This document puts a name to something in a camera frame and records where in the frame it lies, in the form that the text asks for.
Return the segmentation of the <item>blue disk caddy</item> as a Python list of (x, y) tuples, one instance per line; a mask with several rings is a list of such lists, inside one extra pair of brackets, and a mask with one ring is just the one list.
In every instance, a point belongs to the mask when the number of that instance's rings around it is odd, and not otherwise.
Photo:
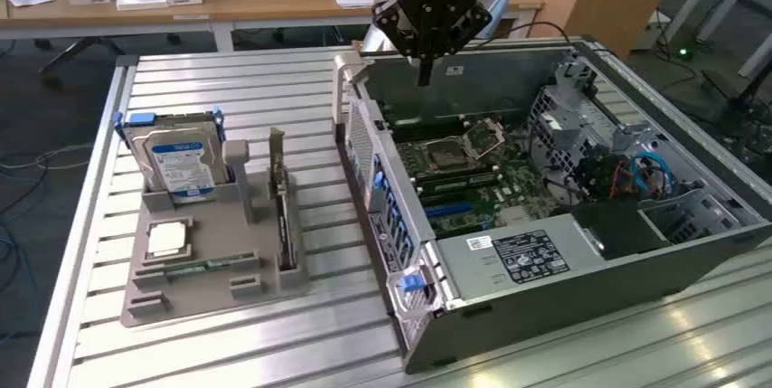
[(127, 134), (129, 128), (135, 127), (195, 127), (204, 128), (207, 133), (212, 136), (213, 142), (213, 157), (215, 157), (215, 171), (221, 174), (223, 180), (220, 184), (228, 181), (228, 171), (221, 159), (221, 144), (225, 140), (224, 135), (224, 115), (219, 109), (211, 111), (184, 113), (184, 114), (159, 114), (156, 112), (133, 112), (127, 115), (116, 113), (113, 117), (115, 131), (120, 136), (121, 141), (132, 152), (131, 141)]

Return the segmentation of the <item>black chair base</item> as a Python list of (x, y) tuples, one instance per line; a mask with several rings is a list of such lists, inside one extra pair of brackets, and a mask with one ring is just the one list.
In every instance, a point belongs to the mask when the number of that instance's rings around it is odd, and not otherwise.
[[(96, 67), (95, 62), (76, 62), (72, 69), (65, 69), (76, 58), (91, 48), (105, 49), (112, 59), (104, 60), (104, 67)], [(79, 38), (40, 68), (39, 82), (47, 90), (64, 90), (72, 86), (83, 86), (88, 80), (101, 81), (108, 68), (115, 67), (115, 62), (136, 64), (139, 57), (127, 52), (116, 43), (116, 37), (85, 36)]]

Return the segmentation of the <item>blue expansion slot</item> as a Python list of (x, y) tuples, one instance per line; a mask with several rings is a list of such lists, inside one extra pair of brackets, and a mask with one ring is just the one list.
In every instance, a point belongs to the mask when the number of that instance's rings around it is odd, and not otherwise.
[(424, 214), (428, 219), (451, 216), (455, 214), (468, 213), (473, 210), (473, 205), (468, 202), (447, 203), (440, 205), (425, 206)]

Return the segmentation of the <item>perforated metal drive cage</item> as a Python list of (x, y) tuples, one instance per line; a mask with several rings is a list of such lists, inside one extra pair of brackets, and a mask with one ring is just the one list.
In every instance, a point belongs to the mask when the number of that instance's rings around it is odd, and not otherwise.
[(631, 159), (656, 166), (673, 162), (655, 121), (584, 55), (569, 52), (553, 78), (528, 115), (536, 164), (569, 173)]

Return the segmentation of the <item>grey power supply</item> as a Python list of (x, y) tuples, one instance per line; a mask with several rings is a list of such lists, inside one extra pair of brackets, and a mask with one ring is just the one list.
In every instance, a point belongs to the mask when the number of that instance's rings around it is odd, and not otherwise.
[(540, 286), (603, 264), (569, 214), (443, 239), (437, 249), (465, 301)]

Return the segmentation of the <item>grey metal disk bay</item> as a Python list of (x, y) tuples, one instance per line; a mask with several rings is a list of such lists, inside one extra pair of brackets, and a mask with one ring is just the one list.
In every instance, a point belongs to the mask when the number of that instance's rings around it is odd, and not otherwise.
[(639, 208), (659, 233), (675, 244), (753, 224), (753, 218), (743, 218), (739, 204), (723, 200), (703, 187), (660, 201), (641, 201)]

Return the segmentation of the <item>white floor box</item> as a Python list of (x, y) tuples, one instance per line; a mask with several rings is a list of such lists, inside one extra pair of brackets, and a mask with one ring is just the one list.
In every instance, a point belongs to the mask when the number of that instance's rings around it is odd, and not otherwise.
[(667, 30), (669, 22), (671, 18), (665, 14), (663, 14), (659, 10), (656, 10), (652, 13), (651, 18), (644, 26), (641, 36), (633, 48), (635, 51), (649, 50), (655, 46), (655, 44), (657, 44)]

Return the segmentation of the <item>metal socket cover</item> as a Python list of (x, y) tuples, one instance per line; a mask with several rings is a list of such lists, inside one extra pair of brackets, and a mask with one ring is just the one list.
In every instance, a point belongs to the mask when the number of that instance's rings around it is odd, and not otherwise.
[(461, 136), (465, 152), (473, 159), (481, 159), (503, 144), (504, 140), (501, 125), (492, 118), (477, 121)]

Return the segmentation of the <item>green motherboard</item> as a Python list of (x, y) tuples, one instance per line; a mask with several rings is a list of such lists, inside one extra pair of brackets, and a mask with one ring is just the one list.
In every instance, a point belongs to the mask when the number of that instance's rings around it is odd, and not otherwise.
[[(532, 135), (527, 124), (509, 115), (456, 117), (463, 121), (464, 130), (455, 135), (417, 132), (403, 134), (392, 131), (399, 157), (423, 209), (447, 203), (468, 202), (473, 205), (468, 213), (427, 218), (436, 237), (445, 239), (564, 213), (565, 206), (577, 199), (577, 193), (568, 188), (568, 184), (547, 176), (547, 170), (535, 164), (531, 158)], [(480, 163), (476, 169), (437, 172), (427, 157), (425, 143), (445, 137), (461, 138), (472, 125), (484, 118), (492, 118), (500, 123), (505, 136), (503, 144), (481, 159), (476, 159)], [(417, 184), (423, 181), (484, 173), (497, 173), (500, 181), (495, 185), (465, 191), (421, 195), (423, 189)]]

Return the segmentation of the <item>black equipment stand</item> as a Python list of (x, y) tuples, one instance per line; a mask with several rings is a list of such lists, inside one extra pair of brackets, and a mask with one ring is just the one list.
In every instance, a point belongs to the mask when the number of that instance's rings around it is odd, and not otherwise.
[(737, 90), (717, 71), (703, 71), (703, 89), (717, 96), (720, 108), (712, 124), (727, 137), (737, 139), (755, 154), (772, 156), (772, 99), (764, 99), (760, 89), (772, 75), (772, 59)]

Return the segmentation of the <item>open grey PC case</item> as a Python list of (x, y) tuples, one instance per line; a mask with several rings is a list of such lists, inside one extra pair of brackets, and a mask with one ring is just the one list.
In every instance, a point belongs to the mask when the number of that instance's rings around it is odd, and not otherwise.
[[(535, 163), (576, 191), (577, 199), (559, 215), (575, 217), (603, 264), (540, 286), (465, 301), (441, 267), (443, 239), (425, 217), (388, 121), (497, 114), (528, 126), (531, 105), (569, 52), (600, 67), (652, 118), (673, 148), (673, 162), (656, 166), (631, 159), (569, 173)], [(772, 238), (772, 187), (588, 40), (476, 45), (439, 60), (428, 86), (416, 85), (413, 68), (395, 52), (341, 52), (333, 80), (336, 143), (408, 373), (671, 296)], [(701, 187), (739, 204), (753, 224), (671, 243), (639, 203)], [(399, 280), (412, 273), (423, 275), (425, 286), (404, 293)]]

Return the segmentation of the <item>hard disk with blue label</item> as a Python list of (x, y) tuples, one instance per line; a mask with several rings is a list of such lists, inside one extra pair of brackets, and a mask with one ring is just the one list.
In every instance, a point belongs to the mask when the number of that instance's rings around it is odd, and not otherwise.
[(215, 171), (212, 136), (204, 128), (135, 127), (127, 134), (149, 193), (176, 204), (207, 201), (223, 180)]

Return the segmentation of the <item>CPU socket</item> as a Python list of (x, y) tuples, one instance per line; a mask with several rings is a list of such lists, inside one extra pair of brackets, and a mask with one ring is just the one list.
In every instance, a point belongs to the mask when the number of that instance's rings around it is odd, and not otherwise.
[(467, 152), (460, 137), (445, 137), (427, 142), (425, 152), (431, 165), (437, 172), (480, 167), (479, 161)]

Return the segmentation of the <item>wooden office desk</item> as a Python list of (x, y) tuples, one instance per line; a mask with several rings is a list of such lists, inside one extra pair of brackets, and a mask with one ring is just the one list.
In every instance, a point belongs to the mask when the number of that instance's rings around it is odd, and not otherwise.
[(16, 8), (9, 0), (0, 0), (0, 40), (209, 32), (216, 49), (229, 52), (233, 49), (231, 30), (212, 23), (213, 11), (213, 0), (205, 0), (201, 5), (137, 11), (120, 11), (115, 2), (72, 5), (69, 0), (53, 0)]
[(371, 7), (343, 7), (336, 0), (205, 0), (220, 52), (235, 49), (236, 30), (369, 24)]

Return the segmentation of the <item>green RAM stick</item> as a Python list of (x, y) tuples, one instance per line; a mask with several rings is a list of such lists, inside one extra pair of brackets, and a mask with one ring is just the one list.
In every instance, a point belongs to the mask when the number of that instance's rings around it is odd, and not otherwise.
[(188, 274), (223, 270), (231, 267), (240, 260), (241, 260), (240, 257), (192, 260), (175, 263), (171, 266), (165, 266), (161, 268), (161, 271), (165, 275), (183, 276)]

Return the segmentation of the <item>grey parts rack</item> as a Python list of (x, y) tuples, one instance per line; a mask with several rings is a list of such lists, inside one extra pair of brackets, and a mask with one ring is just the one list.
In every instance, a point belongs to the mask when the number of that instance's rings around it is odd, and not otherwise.
[[(296, 178), (288, 171), (297, 267), (281, 271), (277, 264), (277, 213), (269, 192), (271, 155), (268, 167), (248, 173), (247, 153), (245, 141), (225, 142), (223, 159), (235, 179), (215, 186), (207, 201), (176, 204), (165, 192), (143, 193), (120, 313), (120, 323), (125, 327), (268, 303), (308, 291)], [(165, 222), (185, 224), (185, 245), (177, 254), (152, 258), (147, 253), (149, 229)], [(183, 276), (165, 275), (161, 271), (175, 263), (225, 257), (240, 257), (241, 260), (223, 270)]]

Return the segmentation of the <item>silver CPU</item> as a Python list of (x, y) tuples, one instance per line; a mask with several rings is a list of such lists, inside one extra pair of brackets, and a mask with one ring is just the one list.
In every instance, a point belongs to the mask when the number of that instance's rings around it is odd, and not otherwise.
[(185, 224), (165, 222), (155, 224), (148, 233), (147, 253), (152, 258), (177, 254), (185, 245)]

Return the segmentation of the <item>black graphics card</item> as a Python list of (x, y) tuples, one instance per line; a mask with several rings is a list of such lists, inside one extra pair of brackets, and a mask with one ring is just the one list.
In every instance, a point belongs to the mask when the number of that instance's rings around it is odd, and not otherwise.
[(280, 128), (271, 127), (269, 132), (269, 192), (275, 200), (279, 227), (279, 254), (277, 264), (281, 271), (293, 270), (297, 267), (297, 251), (292, 236), (289, 219), (289, 189), (291, 178), (284, 161), (284, 137), (285, 132)]

